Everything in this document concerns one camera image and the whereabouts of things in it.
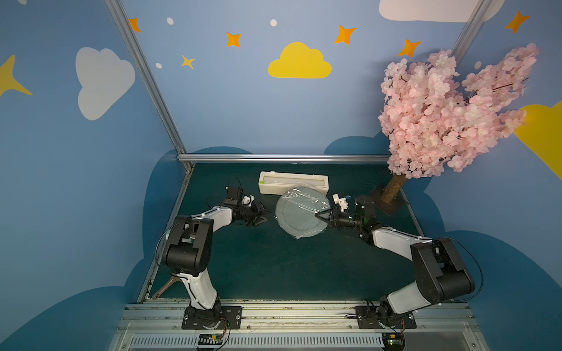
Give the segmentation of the cream plastic wrap dispenser box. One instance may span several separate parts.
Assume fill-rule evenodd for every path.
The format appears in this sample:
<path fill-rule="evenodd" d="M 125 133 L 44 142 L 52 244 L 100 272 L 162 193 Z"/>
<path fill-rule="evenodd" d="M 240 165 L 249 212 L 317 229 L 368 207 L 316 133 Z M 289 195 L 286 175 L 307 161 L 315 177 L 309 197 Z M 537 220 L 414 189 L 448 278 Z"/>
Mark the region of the cream plastic wrap dispenser box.
<path fill-rule="evenodd" d="M 288 190 L 298 187 L 308 187 L 326 195 L 329 191 L 329 178 L 327 175 L 262 171 L 258 187 L 263 195 L 283 195 Z"/>

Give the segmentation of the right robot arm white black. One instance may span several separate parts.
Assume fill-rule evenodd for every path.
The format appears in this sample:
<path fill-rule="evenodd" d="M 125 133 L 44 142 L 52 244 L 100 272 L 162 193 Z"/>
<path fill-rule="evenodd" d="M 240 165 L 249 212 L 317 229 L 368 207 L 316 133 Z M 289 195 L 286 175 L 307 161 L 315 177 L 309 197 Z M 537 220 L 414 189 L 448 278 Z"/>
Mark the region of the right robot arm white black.
<path fill-rule="evenodd" d="M 357 198 L 353 215 L 347 213 L 345 198 L 334 195 L 333 200 L 333 207 L 315 213 L 317 219 L 338 230 L 354 229 L 366 244 L 393 252 L 413 263 L 414 282 L 380 298 L 376 307 L 379 320 L 402 317 L 477 289 L 453 239 L 411 235 L 383 226 L 376 219 L 374 201 L 366 196 Z"/>

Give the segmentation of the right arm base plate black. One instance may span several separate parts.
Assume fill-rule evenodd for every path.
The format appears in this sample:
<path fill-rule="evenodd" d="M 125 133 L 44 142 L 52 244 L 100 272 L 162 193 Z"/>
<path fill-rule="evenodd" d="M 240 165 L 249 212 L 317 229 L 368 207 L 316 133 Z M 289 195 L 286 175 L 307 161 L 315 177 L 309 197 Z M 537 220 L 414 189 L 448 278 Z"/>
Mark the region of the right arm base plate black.
<path fill-rule="evenodd" d="M 416 329 L 417 322 L 411 313 L 395 314 L 379 305 L 358 305 L 354 316 L 360 329 Z"/>

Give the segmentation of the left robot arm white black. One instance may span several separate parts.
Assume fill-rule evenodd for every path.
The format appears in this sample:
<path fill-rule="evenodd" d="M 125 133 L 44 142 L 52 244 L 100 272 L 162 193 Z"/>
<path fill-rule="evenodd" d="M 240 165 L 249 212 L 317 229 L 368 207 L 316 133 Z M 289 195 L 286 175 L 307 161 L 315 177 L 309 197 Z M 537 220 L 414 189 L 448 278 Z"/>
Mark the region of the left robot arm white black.
<path fill-rule="evenodd" d="M 220 298 L 211 283 L 208 266 L 215 232 L 244 222 L 249 227 L 266 222 L 266 208 L 241 187 L 227 187 L 219 206 L 190 216 L 178 215 L 169 230 L 160 263 L 186 287 L 190 308 L 198 314 L 220 312 Z"/>

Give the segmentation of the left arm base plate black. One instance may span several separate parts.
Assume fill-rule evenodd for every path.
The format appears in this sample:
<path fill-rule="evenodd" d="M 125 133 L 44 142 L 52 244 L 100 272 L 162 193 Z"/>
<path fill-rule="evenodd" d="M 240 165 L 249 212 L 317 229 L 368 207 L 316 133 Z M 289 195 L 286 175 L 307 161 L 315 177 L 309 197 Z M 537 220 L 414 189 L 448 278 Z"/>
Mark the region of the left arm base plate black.
<path fill-rule="evenodd" d="M 184 310 L 181 323 L 182 330 L 217 330 L 227 329 L 238 330 L 241 327 L 243 308 L 240 306 L 226 306 L 220 309 L 196 309 L 188 306 Z"/>

